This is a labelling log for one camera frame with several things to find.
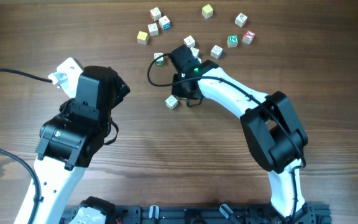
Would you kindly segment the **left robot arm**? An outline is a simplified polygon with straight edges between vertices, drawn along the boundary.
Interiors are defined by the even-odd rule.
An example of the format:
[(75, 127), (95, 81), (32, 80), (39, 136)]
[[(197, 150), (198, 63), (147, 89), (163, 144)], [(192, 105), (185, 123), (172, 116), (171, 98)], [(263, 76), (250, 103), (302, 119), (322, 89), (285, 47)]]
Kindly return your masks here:
[(43, 124), (35, 149), (34, 170), (16, 216), (16, 223), (58, 223), (66, 204), (92, 157), (117, 124), (111, 111), (130, 88), (111, 67), (87, 66), (81, 72), (76, 95), (60, 106), (59, 114)]

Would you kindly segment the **white block red edge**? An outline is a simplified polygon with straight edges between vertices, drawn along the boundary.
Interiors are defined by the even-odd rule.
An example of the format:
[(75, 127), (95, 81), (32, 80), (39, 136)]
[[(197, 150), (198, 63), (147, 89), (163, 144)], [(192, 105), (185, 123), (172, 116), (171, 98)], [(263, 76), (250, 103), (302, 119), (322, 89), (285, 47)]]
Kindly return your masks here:
[(148, 30), (151, 37), (159, 35), (158, 26), (156, 23), (149, 24)]

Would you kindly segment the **green N letter block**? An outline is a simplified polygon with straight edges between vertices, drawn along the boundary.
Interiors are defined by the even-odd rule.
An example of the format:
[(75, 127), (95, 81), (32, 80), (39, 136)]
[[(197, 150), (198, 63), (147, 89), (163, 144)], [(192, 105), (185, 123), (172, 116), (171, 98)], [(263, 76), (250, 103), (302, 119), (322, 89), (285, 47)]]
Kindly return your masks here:
[(238, 41), (237, 35), (229, 35), (227, 37), (227, 46), (229, 48), (237, 47), (238, 43), (239, 43), (239, 41)]

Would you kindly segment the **white block moved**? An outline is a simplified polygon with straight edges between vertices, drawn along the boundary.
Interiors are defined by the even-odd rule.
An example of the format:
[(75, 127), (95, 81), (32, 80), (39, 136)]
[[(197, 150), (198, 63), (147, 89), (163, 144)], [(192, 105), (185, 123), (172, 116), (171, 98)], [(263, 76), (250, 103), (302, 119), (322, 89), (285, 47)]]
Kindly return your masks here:
[(170, 95), (166, 100), (165, 100), (165, 104), (168, 108), (170, 108), (171, 110), (173, 110), (177, 105), (178, 105), (178, 100), (175, 96)]

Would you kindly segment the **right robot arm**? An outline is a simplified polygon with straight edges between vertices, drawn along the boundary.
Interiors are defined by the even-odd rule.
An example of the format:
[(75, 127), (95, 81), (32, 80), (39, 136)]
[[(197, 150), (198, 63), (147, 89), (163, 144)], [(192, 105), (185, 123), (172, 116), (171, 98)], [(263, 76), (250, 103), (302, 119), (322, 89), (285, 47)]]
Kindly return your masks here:
[(246, 87), (213, 61), (195, 58), (185, 45), (168, 57), (177, 70), (172, 93), (187, 100), (213, 100), (236, 115), (252, 157), (268, 172), (270, 203), (286, 221), (299, 220), (305, 204), (299, 173), (306, 165), (308, 137), (288, 97)]

